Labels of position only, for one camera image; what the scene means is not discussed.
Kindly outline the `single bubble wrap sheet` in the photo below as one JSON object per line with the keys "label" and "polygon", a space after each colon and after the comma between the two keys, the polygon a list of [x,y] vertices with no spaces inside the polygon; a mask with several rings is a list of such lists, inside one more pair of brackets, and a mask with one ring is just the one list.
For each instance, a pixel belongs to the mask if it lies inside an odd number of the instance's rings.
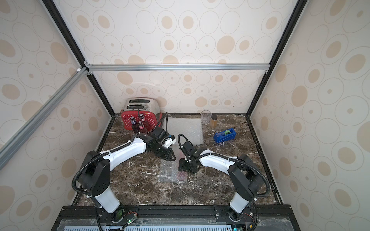
{"label": "single bubble wrap sheet", "polygon": [[160,172],[158,175],[159,182],[171,182],[171,183],[180,183],[177,180],[177,172],[179,166],[179,160],[184,158],[184,154],[179,149],[178,144],[174,144],[171,146],[176,156],[175,161],[166,161],[161,160]]}

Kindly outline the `red drink bottle front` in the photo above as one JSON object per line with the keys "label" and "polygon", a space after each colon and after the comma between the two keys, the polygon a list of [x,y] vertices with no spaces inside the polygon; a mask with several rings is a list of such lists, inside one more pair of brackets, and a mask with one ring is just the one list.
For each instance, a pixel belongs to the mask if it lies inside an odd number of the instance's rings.
{"label": "red drink bottle front", "polygon": [[177,180],[179,182],[186,182],[187,181],[188,174],[184,171],[178,171],[177,172]]}

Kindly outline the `red drink bottle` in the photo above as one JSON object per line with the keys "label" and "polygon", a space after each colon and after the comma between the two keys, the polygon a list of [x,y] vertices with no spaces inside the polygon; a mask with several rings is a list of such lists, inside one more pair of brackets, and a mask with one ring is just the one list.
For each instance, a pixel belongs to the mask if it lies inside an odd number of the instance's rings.
{"label": "red drink bottle", "polygon": [[149,128],[149,124],[148,124],[148,121],[146,120],[145,116],[143,113],[140,113],[139,114],[139,117],[142,121],[142,124],[144,125],[145,128]]}
{"label": "red drink bottle", "polygon": [[142,121],[139,121],[138,122],[138,126],[139,126],[139,132],[140,133],[147,133],[147,129],[146,127],[144,126],[143,122]]}
{"label": "red drink bottle", "polygon": [[178,171],[177,172],[177,180],[179,182],[186,182],[187,181],[188,174],[184,171]]}

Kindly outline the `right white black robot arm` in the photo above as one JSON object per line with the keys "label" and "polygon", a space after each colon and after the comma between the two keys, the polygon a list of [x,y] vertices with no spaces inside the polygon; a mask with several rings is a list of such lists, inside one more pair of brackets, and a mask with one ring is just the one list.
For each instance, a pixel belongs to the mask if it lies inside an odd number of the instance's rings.
{"label": "right white black robot arm", "polygon": [[180,159],[178,170],[196,174],[201,167],[211,167],[227,174],[236,190],[227,211],[232,221],[239,221],[244,209],[257,198],[270,194],[268,179],[247,155],[229,157],[210,149],[197,149],[188,138],[185,140],[185,143],[179,143],[185,158]]}

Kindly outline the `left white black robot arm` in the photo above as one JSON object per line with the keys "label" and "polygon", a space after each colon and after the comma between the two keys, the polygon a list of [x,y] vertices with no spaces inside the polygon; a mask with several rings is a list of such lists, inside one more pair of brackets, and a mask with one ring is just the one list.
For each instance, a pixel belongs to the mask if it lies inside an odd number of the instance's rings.
{"label": "left white black robot arm", "polygon": [[168,113],[164,113],[152,130],[135,134],[116,148],[100,153],[90,151],[73,177],[72,189],[91,198],[96,206],[111,216],[113,222],[120,221],[124,216],[124,209],[110,188],[110,172],[121,163],[145,152],[152,152],[162,160],[175,161],[176,157],[170,146],[176,143],[176,138],[168,132],[168,127],[160,126],[164,120],[165,125],[168,125],[168,118]]}

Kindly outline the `red drink bottle middle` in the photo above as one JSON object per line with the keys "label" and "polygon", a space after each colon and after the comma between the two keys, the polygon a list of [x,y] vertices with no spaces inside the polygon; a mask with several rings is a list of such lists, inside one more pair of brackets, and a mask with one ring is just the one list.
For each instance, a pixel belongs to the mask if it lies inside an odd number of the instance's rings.
{"label": "red drink bottle middle", "polygon": [[144,126],[143,122],[142,121],[139,121],[138,122],[138,126],[139,126],[139,132],[140,133],[147,133],[147,129],[146,127]]}

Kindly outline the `red drink bottle back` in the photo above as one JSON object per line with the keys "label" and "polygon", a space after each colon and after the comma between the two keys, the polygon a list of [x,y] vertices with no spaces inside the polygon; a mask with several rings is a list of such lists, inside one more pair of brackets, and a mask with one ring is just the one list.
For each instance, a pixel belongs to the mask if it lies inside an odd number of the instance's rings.
{"label": "red drink bottle back", "polygon": [[139,117],[142,121],[142,124],[144,125],[145,128],[149,128],[149,124],[148,124],[148,121],[146,120],[145,116],[143,113],[140,113],[139,114]]}

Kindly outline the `purple drink bottle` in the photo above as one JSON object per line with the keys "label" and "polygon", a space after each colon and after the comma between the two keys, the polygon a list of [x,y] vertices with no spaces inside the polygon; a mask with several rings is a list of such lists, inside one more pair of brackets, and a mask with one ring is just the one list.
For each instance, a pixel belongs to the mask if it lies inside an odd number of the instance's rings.
{"label": "purple drink bottle", "polygon": [[136,122],[136,119],[134,118],[134,116],[131,116],[130,117],[130,120],[131,120],[131,124],[132,124],[132,130],[135,134],[139,133],[140,132],[140,128],[139,128],[139,125],[138,123]]}

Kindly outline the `blue tape dispenser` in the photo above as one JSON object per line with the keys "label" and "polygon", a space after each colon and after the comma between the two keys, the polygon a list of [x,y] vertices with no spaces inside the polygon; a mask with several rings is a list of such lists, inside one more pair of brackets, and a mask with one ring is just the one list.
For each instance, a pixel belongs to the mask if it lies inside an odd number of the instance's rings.
{"label": "blue tape dispenser", "polygon": [[221,143],[229,140],[235,139],[237,133],[233,128],[230,128],[228,130],[218,132],[214,135],[213,139],[216,143]]}

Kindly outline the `brown spice jar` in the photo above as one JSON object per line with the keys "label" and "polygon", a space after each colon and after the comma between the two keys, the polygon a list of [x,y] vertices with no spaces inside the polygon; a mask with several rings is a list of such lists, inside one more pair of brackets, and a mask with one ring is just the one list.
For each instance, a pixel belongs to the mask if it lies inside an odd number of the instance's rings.
{"label": "brown spice jar", "polygon": [[218,116],[217,115],[212,115],[210,119],[210,127],[215,128],[218,123]]}

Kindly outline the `silver toaster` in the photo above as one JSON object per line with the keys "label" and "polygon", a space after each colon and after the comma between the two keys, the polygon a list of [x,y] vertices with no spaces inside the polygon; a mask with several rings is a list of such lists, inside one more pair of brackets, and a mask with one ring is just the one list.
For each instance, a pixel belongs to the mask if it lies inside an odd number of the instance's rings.
{"label": "silver toaster", "polygon": [[149,111],[155,115],[160,113],[159,103],[151,98],[129,98],[122,111]]}

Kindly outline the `clear drinking glass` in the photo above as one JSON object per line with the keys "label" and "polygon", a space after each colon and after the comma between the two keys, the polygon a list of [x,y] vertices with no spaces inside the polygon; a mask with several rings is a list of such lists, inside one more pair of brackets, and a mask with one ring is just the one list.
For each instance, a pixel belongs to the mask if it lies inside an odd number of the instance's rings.
{"label": "clear drinking glass", "polygon": [[210,123],[212,113],[208,110],[203,110],[201,112],[201,123],[203,125],[208,125]]}

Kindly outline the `horizontal aluminium bar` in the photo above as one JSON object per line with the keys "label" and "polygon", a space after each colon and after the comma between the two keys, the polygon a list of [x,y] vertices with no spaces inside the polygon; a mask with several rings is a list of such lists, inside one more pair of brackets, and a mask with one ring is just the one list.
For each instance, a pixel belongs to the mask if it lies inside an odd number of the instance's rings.
{"label": "horizontal aluminium bar", "polygon": [[176,71],[239,71],[239,70],[262,70],[268,71],[270,64],[267,63],[232,63],[232,64],[89,64],[84,68],[89,72],[176,72]]}

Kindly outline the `left diagonal aluminium bar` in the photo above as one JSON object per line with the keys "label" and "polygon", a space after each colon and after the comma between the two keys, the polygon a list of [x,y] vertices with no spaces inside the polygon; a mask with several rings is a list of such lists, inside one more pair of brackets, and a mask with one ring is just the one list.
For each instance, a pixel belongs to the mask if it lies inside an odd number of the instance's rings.
{"label": "left diagonal aluminium bar", "polygon": [[22,147],[42,122],[52,113],[72,88],[86,76],[88,70],[82,67],[55,94],[29,119],[25,125],[1,148],[1,168],[3,168],[13,155]]}

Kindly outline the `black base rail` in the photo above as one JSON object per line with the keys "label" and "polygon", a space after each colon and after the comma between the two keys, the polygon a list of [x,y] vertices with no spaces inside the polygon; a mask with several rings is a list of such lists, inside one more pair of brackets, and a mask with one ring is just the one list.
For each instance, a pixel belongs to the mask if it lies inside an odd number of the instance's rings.
{"label": "black base rail", "polygon": [[227,206],[125,206],[123,219],[114,223],[102,209],[67,206],[53,231],[298,231],[289,205],[246,207],[232,221]]}

